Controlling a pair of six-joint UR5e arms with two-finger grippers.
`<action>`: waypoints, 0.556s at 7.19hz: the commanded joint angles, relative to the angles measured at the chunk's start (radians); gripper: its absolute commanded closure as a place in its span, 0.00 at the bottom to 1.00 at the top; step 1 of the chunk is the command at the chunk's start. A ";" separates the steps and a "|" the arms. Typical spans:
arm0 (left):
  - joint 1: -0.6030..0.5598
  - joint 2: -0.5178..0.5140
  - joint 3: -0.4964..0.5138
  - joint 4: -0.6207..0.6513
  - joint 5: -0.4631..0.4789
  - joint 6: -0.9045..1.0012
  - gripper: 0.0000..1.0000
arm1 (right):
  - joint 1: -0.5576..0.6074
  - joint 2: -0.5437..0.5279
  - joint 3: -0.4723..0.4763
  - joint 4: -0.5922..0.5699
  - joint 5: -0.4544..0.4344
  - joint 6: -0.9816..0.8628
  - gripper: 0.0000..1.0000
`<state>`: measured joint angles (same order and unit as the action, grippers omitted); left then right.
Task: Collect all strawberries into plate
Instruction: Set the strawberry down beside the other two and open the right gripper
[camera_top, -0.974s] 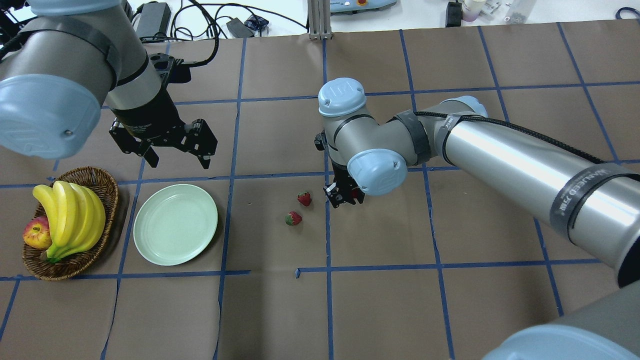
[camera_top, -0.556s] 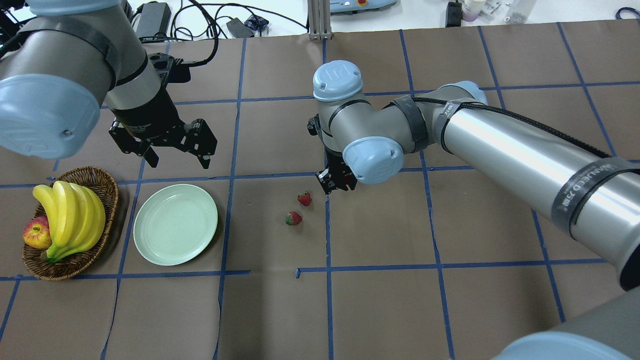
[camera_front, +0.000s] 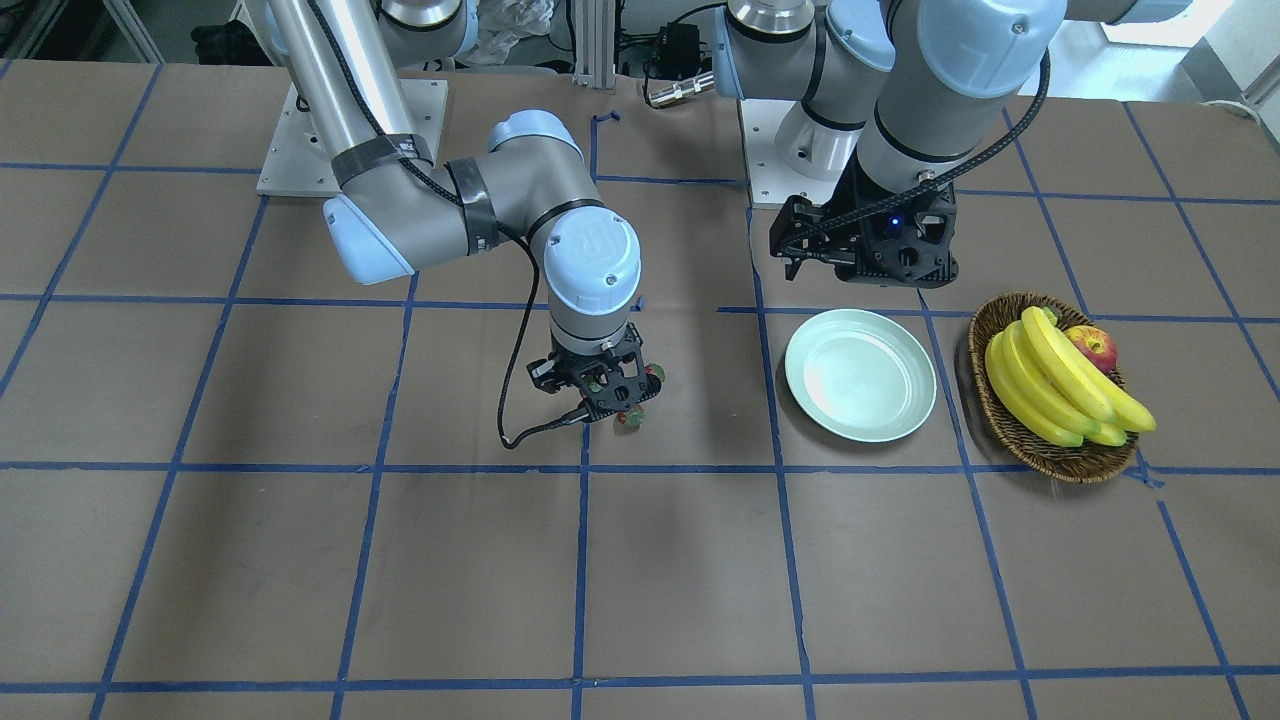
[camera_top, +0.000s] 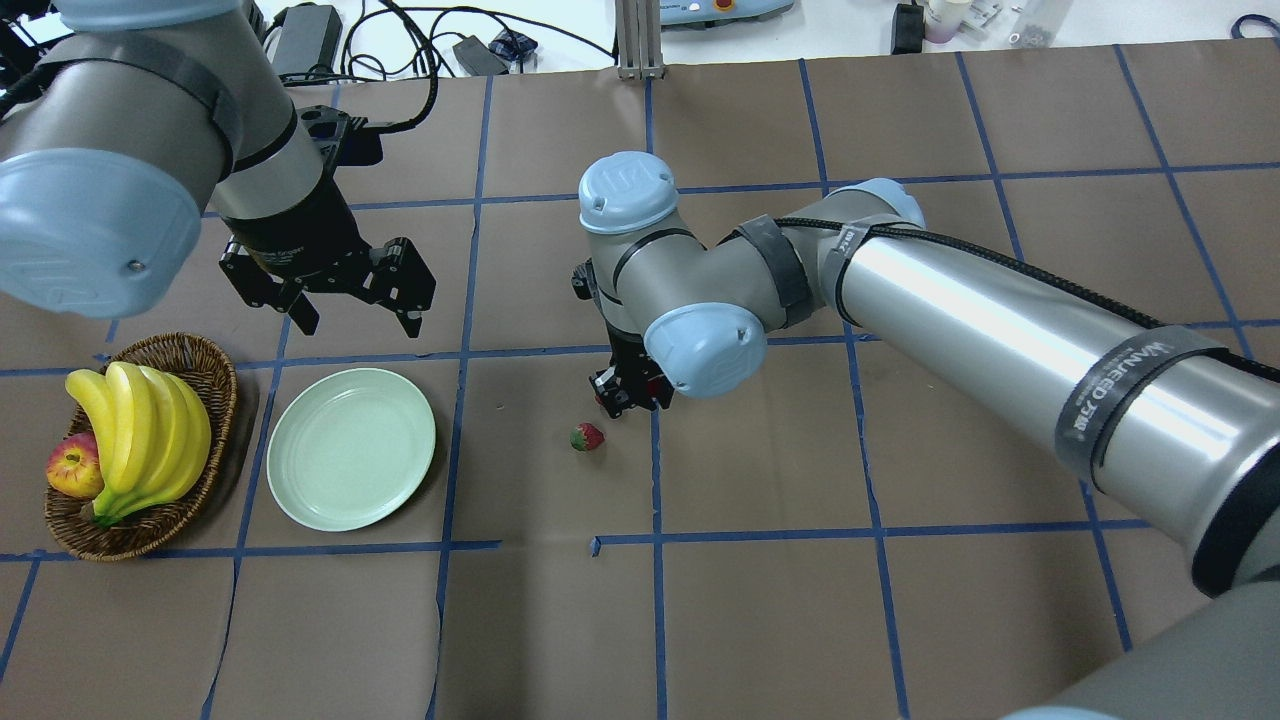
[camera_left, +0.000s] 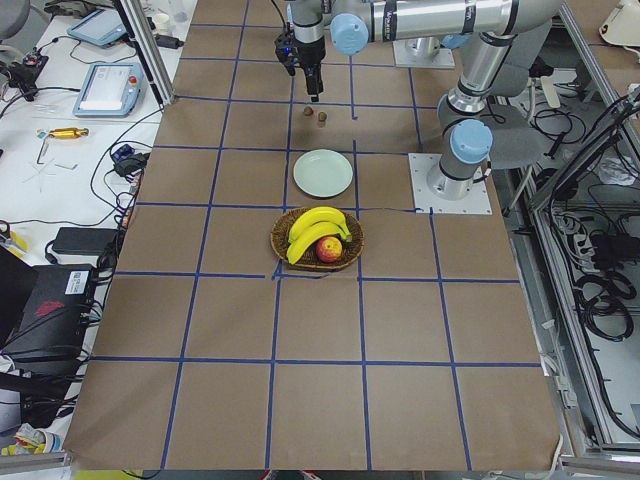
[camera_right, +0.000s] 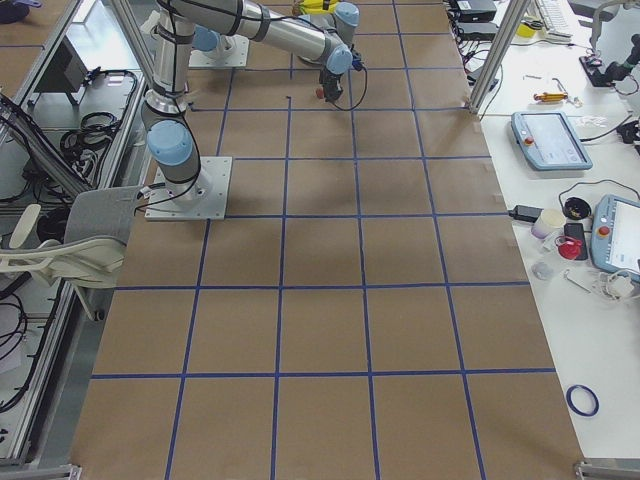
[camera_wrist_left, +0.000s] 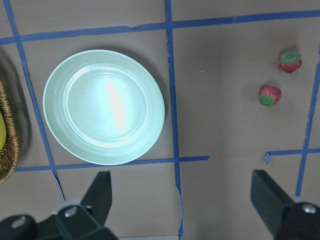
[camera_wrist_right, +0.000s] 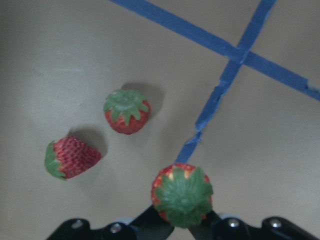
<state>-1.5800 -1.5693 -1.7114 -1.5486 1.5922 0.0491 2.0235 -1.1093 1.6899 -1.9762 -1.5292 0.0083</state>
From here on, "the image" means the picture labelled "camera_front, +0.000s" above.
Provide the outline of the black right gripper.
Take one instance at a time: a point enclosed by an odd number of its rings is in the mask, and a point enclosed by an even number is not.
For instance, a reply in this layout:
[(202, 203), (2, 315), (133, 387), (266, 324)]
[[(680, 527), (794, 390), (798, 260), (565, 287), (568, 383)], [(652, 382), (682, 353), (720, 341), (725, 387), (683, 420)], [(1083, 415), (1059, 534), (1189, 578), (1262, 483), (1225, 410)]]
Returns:
[(554, 395), (576, 389), (579, 405), (558, 418), (558, 423), (599, 421), (654, 398), (663, 384), (646, 377), (643, 337), (635, 325), (625, 325), (617, 340), (608, 340), (593, 354), (576, 354), (559, 342), (550, 354), (527, 365), (536, 389)]

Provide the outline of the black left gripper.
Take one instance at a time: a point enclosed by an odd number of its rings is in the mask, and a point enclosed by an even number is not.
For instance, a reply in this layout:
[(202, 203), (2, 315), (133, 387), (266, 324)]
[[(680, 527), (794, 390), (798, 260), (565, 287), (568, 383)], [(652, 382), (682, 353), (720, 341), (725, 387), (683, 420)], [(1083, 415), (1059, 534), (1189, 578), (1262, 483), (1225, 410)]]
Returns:
[(959, 273), (950, 252), (956, 215), (948, 174), (893, 193), (849, 165), (826, 204), (787, 199), (771, 225), (769, 254), (783, 263), (787, 282), (817, 261), (846, 283), (936, 290)]

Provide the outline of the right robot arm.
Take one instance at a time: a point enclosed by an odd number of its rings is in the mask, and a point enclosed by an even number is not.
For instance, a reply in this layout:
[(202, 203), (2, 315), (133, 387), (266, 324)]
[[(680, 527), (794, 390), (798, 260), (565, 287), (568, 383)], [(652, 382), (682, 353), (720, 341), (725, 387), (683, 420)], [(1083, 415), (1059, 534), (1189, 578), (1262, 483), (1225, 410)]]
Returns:
[(598, 421), (658, 396), (628, 319), (643, 273), (635, 229), (605, 206), (585, 156), (549, 111), (517, 111), (488, 151), (438, 163), (398, 69), (471, 49), (472, 1), (251, 1), (268, 58), (291, 73), (326, 152), (326, 227), (362, 284), (521, 243), (547, 284), (552, 350), (531, 363), (547, 393), (575, 388), (567, 421)]

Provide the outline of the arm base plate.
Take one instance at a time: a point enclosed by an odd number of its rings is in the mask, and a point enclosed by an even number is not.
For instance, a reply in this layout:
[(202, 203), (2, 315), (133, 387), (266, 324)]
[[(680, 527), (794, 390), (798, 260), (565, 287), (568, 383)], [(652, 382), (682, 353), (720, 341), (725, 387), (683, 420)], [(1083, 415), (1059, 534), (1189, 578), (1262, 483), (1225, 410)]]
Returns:
[(739, 109), (751, 206), (778, 209), (790, 196), (827, 202), (860, 129), (826, 127), (799, 101), (745, 99)]
[[(401, 87), (413, 117), (415, 133), (424, 140), (430, 159), (436, 161), (449, 95), (448, 82), (402, 79)], [(296, 87), (289, 86), (256, 190), (269, 197), (329, 199), (338, 191), (330, 155), (314, 132), (311, 115), (297, 108), (297, 97)]]

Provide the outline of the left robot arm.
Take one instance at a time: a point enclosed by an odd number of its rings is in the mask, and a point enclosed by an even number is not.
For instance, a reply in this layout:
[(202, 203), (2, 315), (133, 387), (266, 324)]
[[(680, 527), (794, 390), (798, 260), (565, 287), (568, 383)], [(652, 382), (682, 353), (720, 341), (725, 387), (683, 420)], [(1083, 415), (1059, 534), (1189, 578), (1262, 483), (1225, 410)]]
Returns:
[(769, 254), (846, 283), (955, 281), (954, 183), (1006, 149), (1044, 104), (1065, 20), (1156, 23), (1184, 1), (727, 1), (713, 72), (727, 97), (795, 101), (856, 140), (832, 196), (790, 195)]

